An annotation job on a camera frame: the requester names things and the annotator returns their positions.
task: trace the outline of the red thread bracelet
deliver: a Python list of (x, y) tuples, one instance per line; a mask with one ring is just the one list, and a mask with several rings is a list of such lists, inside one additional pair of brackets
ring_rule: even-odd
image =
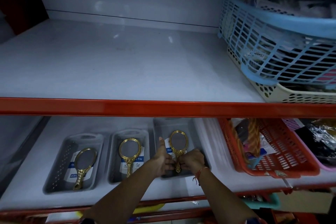
[(192, 179), (192, 180), (196, 179), (196, 185), (197, 185), (197, 181), (198, 181), (198, 186), (200, 186), (200, 175), (201, 175), (201, 172), (204, 168), (208, 168), (208, 167), (201, 168), (199, 171), (196, 172), (195, 177)]

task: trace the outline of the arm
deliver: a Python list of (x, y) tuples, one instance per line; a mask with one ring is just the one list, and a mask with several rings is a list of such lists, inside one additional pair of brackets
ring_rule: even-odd
[(204, 156), (198, 149), (181, 155), (178, 160), (182, 169), (191, 170), (193, 174), (202, 170), (199, 184), (219, 224), (242, 224), (249, 218), (258, 217), (229, 188), (221, 183), (210, 169), (204, 168)]
[(160, 147), (155, 156), (87, 210), (83, 217), (99, 224), (126, 223), (151, 182), (164, 175), (166, 170), (173, 170), (173, 163), (160, 137)]

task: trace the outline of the beige plastic basket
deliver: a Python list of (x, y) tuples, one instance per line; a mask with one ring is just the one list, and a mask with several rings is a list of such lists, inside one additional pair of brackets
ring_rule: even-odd
[[(236, 66), (240, 69), (239, 58), (235, 55), (230, 47), (227, 48), (227, 54), (232, 59), (234, 64), (236, 64)], [(259, 92), (259, 94), (264, 98), (264, 100), (269, 103), (336, 103), (336, 93), (295, 91), (289, 90), (279, 83), (275, 86), (269, 86), (253, 82), (251, 80), (249, 81)]]

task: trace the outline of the forearm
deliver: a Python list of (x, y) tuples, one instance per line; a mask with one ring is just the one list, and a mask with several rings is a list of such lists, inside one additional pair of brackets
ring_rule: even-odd
[(156, 165), (147, 161), (84, 213), (99, 224), (126, 223), (155, 179)]
[(199, 183), (219, 224), (242, 224), (257, 215), (227, 188), (209, 169), (203, 169)]

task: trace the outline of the hand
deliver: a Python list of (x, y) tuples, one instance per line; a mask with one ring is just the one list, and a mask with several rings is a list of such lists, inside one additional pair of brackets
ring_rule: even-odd
[(179, 156), (178, 161), (182, 169), (191, 170), (194, 175), (205, 167), (204, 155), (199, 149), (194, 149), (186, 154), (182, 154)]
[(175, 169), (175, 161), (172, 159), (171, 155), (166, 152), (165, 140), (160, 137), (159, 142), (160, 147), (154, 157), (150, 160), (153, 162), (155, 177), (160, 177), (161, 175), (166, 174), (166, 170)]

